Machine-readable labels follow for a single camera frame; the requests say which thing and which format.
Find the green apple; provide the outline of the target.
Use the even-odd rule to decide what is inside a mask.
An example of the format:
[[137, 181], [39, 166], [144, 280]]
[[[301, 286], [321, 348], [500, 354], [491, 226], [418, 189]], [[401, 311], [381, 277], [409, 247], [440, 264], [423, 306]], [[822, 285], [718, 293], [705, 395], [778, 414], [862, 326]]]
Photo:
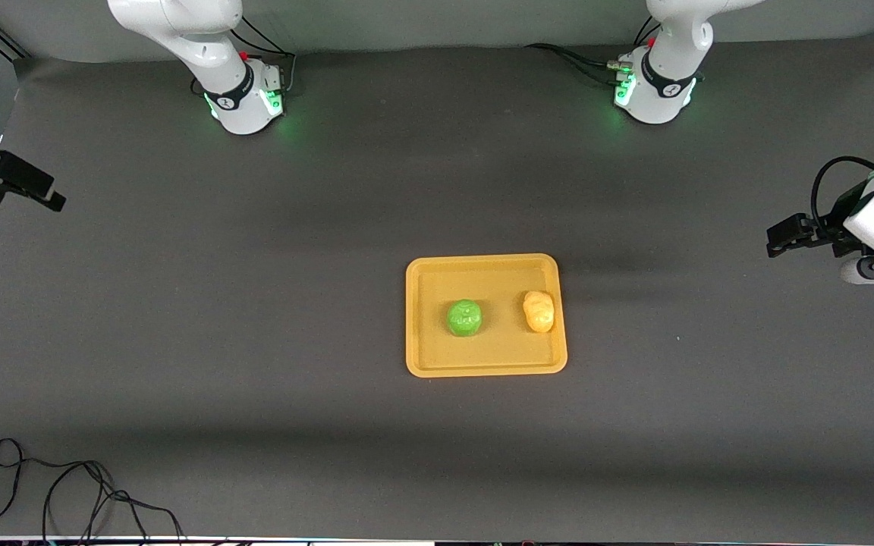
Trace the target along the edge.
[[455, 337], [471, 337], [483, 326], [481, 305], [474, 300], [452, 302], [446, 314], [448, 331]]

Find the yellow-brown potato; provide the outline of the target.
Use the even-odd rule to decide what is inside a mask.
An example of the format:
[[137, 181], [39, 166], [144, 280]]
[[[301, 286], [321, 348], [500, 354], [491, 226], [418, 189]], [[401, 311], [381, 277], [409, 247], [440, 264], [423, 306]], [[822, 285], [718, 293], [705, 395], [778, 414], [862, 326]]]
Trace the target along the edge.
[[521, 301], [528, 328], [537, 333], [549, 333], [555, 326], [556, 306], [551, 294], [528, 290]]

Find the yellow plastic tray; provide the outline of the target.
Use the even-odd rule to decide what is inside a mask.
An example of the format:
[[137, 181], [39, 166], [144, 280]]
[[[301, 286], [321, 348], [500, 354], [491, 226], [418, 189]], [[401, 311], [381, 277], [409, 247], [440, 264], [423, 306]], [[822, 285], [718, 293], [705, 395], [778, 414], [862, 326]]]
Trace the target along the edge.
[[[548, 295], [554, 324], [534, 331], [525, 300]], [[452, 307], [481, 311], [472, 335], [452, 331]], [[405, 273], [405, 362], [419, 378], [551, 374], [568, 360], [558, 264], [547, 253], [418, 258]]]

